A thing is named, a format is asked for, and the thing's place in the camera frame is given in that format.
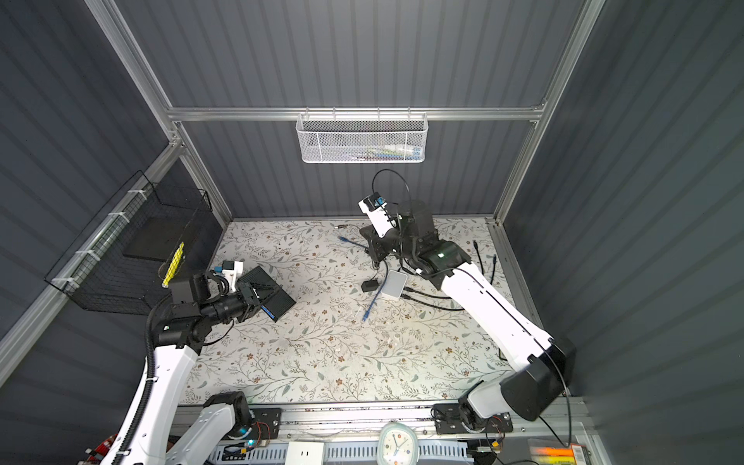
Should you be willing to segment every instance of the metal beam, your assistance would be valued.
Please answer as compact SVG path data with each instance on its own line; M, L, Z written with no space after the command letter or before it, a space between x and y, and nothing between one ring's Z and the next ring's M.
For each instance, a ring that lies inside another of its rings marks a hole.
M179 159L183 146L178 138L174 138L163 149L153 164L147 168L144 175L152 182L160 181L165 173L168 172L173 163ZM139 195L133 190L139 190L145 187L147 179L144 176L135 182L124 197L114 206L112 212L119 212L126 207L134 196ZM93 231L88 239L80 246L81 250L91 248L93 244L103 235L106 229L114 221L113 215L106 215L102 223ZM56 278L66 278L77 268L82 259L81 254L75 254L62 267ZM39 297L25 311L21 318L10 328L10 331L0 340L0 386L5 383L13 370L23 360L36 341L41 337L49 324L57 316L62 307L68 302L67 295L62 294L52 286L46 286Z
M568 81L571 79L571 75L574 72L574 68L576 68L579 56L584 50L586 41L589 38L591 30L594 28L594 24L597 22L597 18L602 11L604 3L605 0L584 1L579 18L571 32L571 37L568 39L568 44L566 44L565 50L563 51L558 69L548 87L542 118L540 118L540 121L535 123L533 130L527 137L527 141L523 146L522 151L519 153L519 157L509 175L507 185L504 188L504 192L501 194L496 210L493 212L493 216L496 218L498 224L502 224L509 213L509 209L514 202L519 186L522 185L527 169L530 167L530 163L532 163L532 159L540 146L540 142L542 142L542 138L545 136L545 131L548 129L548 125L550 124L558 103L563 96Z
M172 108L172 121L296 121L298 115L317 119L429 121L538 121L542 107L515 108Z
M537 312L537 307L535 307L535 303L532 300L532 294L530 294L530 289L527 287L525 276L522 275L522 269L519 268L519 263L517 263L516 255L507 237L507 232L504 230L504 226L497 225L493 218L486 219L486 226L491 233L491 240L493 241L493 246L496 248L496 257L514 298L514 306L537 327L544 329L540 320L540 314Z
M571 423L574 433L596 434L594 422L589 416L581 397L570 397ZM437 403L457 401L412 400L395 402L355 402L355 403L290 403L290 404L251 404L253 408L281 408L281 425L276 441L303 440L311 437L325 437L327 442L346 440L377 440L379 430L387 423L397 421L410 426L419 439L475 439L482 434L438 435L434 426L431 409ZM170 433L180 435L191 426L202 410L200 405L180 405ZM564 397L551 403L542 416L558 434L568 434L568 411ZM542 422L531 422L512 414L514 432L509 437L549 436L550 430Z
M214 183L199 152L188 137L186 130L176 125L168 117L167 110L171 108L170 99L165 94L163 86L158 81L153 68L147 62L142 49L139 47L134 34L124 20L124 16L116 6L115 0L86 0L88 9L95 17L106 38L116 51L124 68L139 89L142 97L155 115L161 129L171 139L180 137L189 153L181 157L181 161L191 174L191 178L199 189L206 190L212 202L214 216L224 229L231 221L230 208Z

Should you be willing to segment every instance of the power socket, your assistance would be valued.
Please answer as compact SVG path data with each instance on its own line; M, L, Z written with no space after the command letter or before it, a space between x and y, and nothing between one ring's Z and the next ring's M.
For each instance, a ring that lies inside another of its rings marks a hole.
M286 448L285 464L322 465L325 443L292 441Z

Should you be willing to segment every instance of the black wire basket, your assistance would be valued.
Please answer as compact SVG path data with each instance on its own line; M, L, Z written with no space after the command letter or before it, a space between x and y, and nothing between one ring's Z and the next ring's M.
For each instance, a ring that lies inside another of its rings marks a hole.
M45 276L80 308L147 315L169 293L166 278L207 268L214 241L205 229L214 217L203 190L148 182L109 215L89 248L71 246ZM64 257L76 264L60 277Z

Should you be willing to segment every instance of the red wire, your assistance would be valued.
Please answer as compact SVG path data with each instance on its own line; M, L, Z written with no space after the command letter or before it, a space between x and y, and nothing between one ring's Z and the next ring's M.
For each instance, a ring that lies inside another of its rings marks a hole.
M269 434L269 438L270 438L270 437L271 437L271 435L272 435L272 430L271 430L271 429L269 429L269 425L267 425L266 423L260 422L260 421L257 421L256 423L258 423L258 425L259 425L259 426L258 426L258 430L259 430L259 431L261 430L261 425L264 425L264 426L266 427L266 433L268 433L268 434Z

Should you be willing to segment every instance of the yellow label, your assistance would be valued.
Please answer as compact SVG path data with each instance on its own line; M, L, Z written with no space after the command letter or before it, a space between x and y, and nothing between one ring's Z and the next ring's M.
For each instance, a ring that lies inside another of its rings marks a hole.
M179 265L181 264L181 259L184 256L184 243L181 243L178 250L176 250L176 253L173 254L173 259L170 261L170 266L168 266L168 273L165 274L165 279L163 280L163 287L168 287L168 283L170 280L173 279L173 276L176 276L176 272L179 270Z

